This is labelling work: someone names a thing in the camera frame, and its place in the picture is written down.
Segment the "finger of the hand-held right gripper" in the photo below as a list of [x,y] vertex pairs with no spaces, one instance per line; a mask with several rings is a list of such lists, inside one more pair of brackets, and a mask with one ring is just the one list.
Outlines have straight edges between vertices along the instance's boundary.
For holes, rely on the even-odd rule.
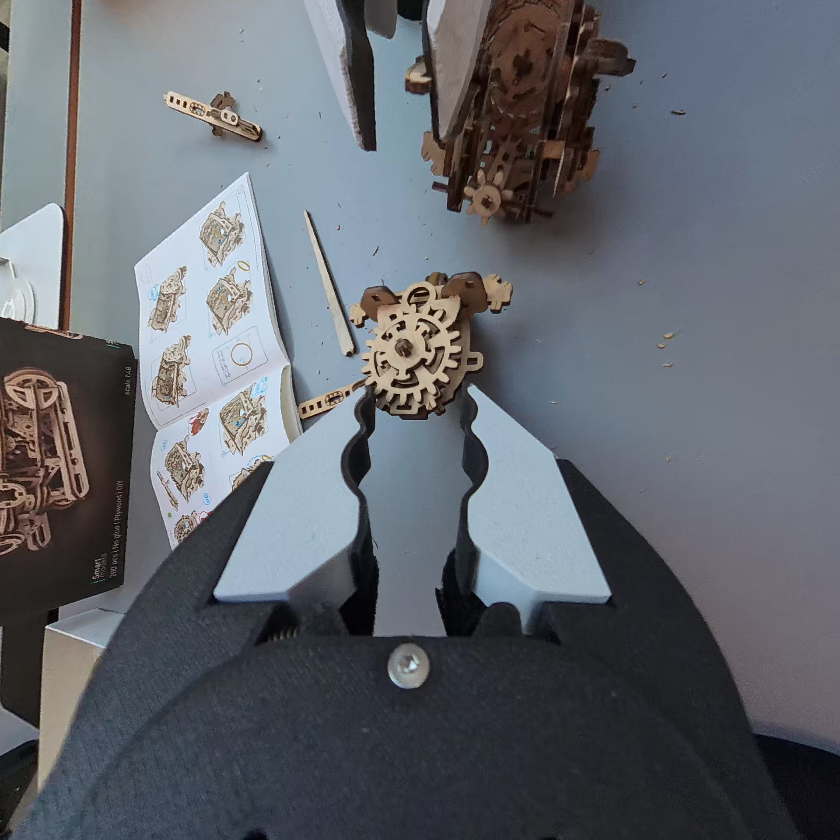
[[374,56],[364,1],[307,1],[324,66],[357,144],[376,150]]
[[459,131],[491,5],[491,1],[428,1],[424,5],[423,48],[438,142],[450,141]]

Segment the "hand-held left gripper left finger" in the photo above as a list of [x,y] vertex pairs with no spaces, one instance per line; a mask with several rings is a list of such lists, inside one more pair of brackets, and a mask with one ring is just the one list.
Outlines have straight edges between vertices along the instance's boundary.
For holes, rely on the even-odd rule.
[[375,624],[379,565],[360,484],[375,400],[354,392],[273,462],[214,590],[219,602],[281,602],[301,620],[328,602],[351,635]]

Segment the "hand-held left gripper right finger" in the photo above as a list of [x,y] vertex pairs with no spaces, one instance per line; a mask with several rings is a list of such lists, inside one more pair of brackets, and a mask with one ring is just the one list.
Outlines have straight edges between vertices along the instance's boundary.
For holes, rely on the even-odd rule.
[[603,605],[612,592],[553,453],[475,385],[462,467],[470,480],[436,591],[448,636],[471,635],[498,603],[532,634],[546,603]]

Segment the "large wooden mechanical model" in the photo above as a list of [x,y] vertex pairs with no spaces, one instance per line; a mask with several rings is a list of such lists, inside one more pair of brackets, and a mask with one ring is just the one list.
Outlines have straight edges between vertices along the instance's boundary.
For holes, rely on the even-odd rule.
[[[628,76],[636,64],[624,44],[600,36],[600,22],[584,1],[492,2],[459,131],[448,142],[436,141],[433,126],[423,136],[433,189],[450,212],[526,224],[551,216],[542,200],[592,178],[601,78]],[[424,49],[405,83],[429,95]]]

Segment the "small wooden gear assembly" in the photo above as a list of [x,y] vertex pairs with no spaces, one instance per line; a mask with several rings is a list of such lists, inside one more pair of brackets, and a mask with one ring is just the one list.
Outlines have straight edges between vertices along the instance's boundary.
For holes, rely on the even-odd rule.
[[364,385],[376,405],[403,419],[445,413],[467,374],[481,371],[484,357],[470,347],[470,318],[500,313],[511,303],[512,284],[498,274],[475,271],[448,276],[435,271],[408,288],[365,289],[350,308],[356,328],[373,321],[373,339],[361,358],[363,379],[298,407],[301,419],[330,411]]

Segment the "grey desk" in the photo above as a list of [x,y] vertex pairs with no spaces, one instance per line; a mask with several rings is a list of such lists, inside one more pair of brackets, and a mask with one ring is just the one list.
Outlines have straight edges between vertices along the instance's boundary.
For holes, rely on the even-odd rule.
[[[838,2],[595,2],[593,178],[530,225],[450,213],[372,37],[377,151],[303,2],[83,2],[71,327],[137,345],[133,268],[245,172],[302,400],[351,382],[303,219],[349,306],[498,272],[469,378],[633,524],[703,612],[754,726],[838,747]],[[228,91],[259,142],[167,107]]]

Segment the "small wooden slotted lever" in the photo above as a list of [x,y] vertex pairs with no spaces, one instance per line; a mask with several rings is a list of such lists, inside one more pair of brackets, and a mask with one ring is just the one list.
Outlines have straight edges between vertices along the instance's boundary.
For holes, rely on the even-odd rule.
[[228,91],[218,93],[210,103],[168,91],[164,94],[164,101],[168,108],[211,126],[214,136],[221,137],[224,133],[231,133],[245,140],[261,141],[263,129],[258,124],[240,117],[235,110],[236,102]]

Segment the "illustrated instruction booklet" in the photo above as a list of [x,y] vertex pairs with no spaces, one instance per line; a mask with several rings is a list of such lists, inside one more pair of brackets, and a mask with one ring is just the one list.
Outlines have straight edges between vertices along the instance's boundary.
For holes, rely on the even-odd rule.
[[249,174],[134,273],[150,477],[174,547],[302,433]]

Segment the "black model kit box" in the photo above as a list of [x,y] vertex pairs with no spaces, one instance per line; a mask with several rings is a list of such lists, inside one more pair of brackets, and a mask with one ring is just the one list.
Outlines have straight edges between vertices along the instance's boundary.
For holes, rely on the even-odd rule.
[[1,320],[1,624],[123,584],[138,362]]

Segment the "pointed wooden stick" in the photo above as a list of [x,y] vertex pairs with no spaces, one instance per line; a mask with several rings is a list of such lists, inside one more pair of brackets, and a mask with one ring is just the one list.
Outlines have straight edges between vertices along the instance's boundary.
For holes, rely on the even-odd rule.
[[310,237],[313,254],[317,261],[318,271],[322,279],[325,298],[327,300],[333,325],[337,333],[340,351],[342,355],[346,357],[351,357],[356,354],[357,349],[354,342],[354,338],[350,333],[348,319],[344,314],[344,309],[340,300],[338,289],[336,288],[335,282],[333,280],[333,275],[329,267],[329,263],[327,261],[326,255],[324,254],[319,234],[313,223],[312,216],[310,215],[309,210],[304,209],[303,216]]

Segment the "white cardboard box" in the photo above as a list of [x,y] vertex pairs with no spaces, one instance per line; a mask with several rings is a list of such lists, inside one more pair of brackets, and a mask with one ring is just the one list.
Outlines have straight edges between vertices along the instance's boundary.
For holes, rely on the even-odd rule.
[[98,662],[124,615],[95,608],[45,629],[40,693],[37,790],[59,759],[77,708]]

